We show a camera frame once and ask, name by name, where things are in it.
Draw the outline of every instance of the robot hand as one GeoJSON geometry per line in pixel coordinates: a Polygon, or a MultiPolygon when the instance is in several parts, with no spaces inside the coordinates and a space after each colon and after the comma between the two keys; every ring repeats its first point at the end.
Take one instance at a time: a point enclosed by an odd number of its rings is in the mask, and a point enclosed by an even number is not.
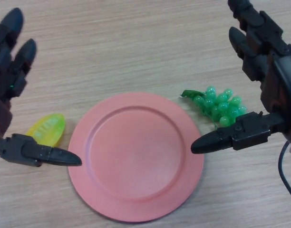
{"type": "Polygon", "coordinates": [[[28,40],[11,60],[11,51],[23,27],[19,8],[10,11],[0,23],[0,157],[13,163],[39,167],[42,163],[79,166],[81,159],[59,148],[39,145],[29,136],[13,134],[3,139],[11,120],[10,100],[19,97],[27,81],[25,77],[35,59],[37,47],[28,40]]]}
{"type": "Polygon", "coordinates": [[[240,150],[265,143],[277,132],[291,143],[291,44],[282,40],[283,30],[264,11],[257,12],[249,0],[228,0],[228,5],[246,33],[230,28],[230,43],[243,60],[244,73],[261,83],[261,101],[269,114],[237,117],[232,126],[196,140],[193,153],[240,150]]]}

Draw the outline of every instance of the wood grain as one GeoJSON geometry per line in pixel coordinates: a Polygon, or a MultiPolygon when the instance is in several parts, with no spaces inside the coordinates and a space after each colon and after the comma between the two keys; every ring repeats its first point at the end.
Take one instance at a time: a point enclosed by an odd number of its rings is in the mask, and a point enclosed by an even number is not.
{"type": "MultiPolygon", "coordinates": [[[[291,43],[291,0],[253,1],[291,43]]],[[[187,88],[233,88],[250,111],[261,111],[258,83],[242,72],[228,39],[232,18],[221,0],[0,0],[0,20],[13,7],[25,15],[22,45],[38,54],[29,84],[13,100],[8,135],[25,133],[42,116],[62,112],[67,148],[79,119],[97,102],[127,91],[177,102],[202,133],[213,129],[178,95],[187,88]]],[[[291,228],[291,197],[277,170],[282,135],[239,152],[205,159],[202,181],[172,214],[146,224],[110,221],[76,195],[65,167],[31,168],[0,159],[0,228],[291,228]]],[[[285,157],[291,182],[291,158],[285,157]]]]}

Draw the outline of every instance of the yellow plastic fruit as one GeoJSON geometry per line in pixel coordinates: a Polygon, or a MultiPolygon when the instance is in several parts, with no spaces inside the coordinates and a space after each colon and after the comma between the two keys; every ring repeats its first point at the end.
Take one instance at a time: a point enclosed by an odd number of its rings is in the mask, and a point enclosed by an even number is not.
{"type": "Polygon", "coordinates": [[[55,147],[62,138],[64,130],[65,117],[56,113],[38,120],[26,135],[33,137],[38,144],[55,147]]]}

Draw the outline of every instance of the green leaf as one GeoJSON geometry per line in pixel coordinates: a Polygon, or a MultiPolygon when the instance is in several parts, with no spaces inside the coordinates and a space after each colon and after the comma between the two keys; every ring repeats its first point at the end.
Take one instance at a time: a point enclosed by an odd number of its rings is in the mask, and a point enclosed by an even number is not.
{"type": "Polygon", "coordinates": [[[181,94],[181,97],[189,97],[189,98],[193,99],[198,95],[201,96],[201,97],[205,97],[206,96],[205,93],[203,93],[203,92],[186,89],[181,94]]]}

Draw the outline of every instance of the grape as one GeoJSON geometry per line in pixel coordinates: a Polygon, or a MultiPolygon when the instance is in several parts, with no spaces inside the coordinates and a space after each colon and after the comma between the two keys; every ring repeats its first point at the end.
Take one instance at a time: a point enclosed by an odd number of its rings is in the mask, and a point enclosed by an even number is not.
{"type": "Polygon", "coordinates": [[[228,99],[233,95],[232,89],[225,89],[223,93],[227,95],[228,99]]]}
{"type": "Polygon", "coordinates": [[[206,93],[214,92],[215,93],[215,88],[213,86],[209,86],[206,90],[206,93]]]}
{"type": "Polygon", "coordinates": [[[239,113],[240,115],[244,115],[247,112],[247,107],[242,105],[239,107],[239,113]]]}
{"type": "Polygon", "coordinates": [[[229,103],[228,102],[221,102],[218,104],[218,111],[221,113],[226,112],[229,108],[229,103]]]}
{"type": "Polygon", "coordinates": [[[218,110],[218,107],[216,105],[211,108],[211,113],[212,113],[212,116],[218,115],[220,113],[220,111],[218,110]]]}
{"type": "Polygon", "coordinates": [[[224,94],[224,93],[222,93],[222,94],[219,94],[218,96],[217,96],[217,98],[216,98],[216,103],[221,103],[221,102],[225,102],[225,101],[227,101],[228,100],[228,96],[226,95],[226,94],[224,94]]]}
{"type": "Polygon", "coordinates": [[[240,115],[239,113],[239,109],[236,107],[230,107],[228,109],[228,116],[232,119],[235,119],[236,117],[238,117],[240,115]]]}
{"type": "Polygon", "coordinates": [[[205,99],[204,106],[207,108],[213,107],[214,101],[212,99],[205,99]]]}
{"type": "Polygon", "coordinates": [[[216,93],[215,92],[206,92],[206,98],[215,100],[216,99],[216,93]]]}
{"type": "Polygon", "coordinates": [[[242,99],[239,96],[234,96],[230,101],[230,104],[233,106],[239,106],[242,102],[242,99]]]}
{"type": "Polygon", "coordinates": [[[201,96],[196,96],[193,101],[196,103],[197,106],[202,107],[204,105],[204,99],[201,96]]]}
{"type": "Polygon", "coordinates": [[[222,127],[227,127],[230,125],[230,120],[227,116],[222,116],[220,119],[220,124],[222,127]]]}

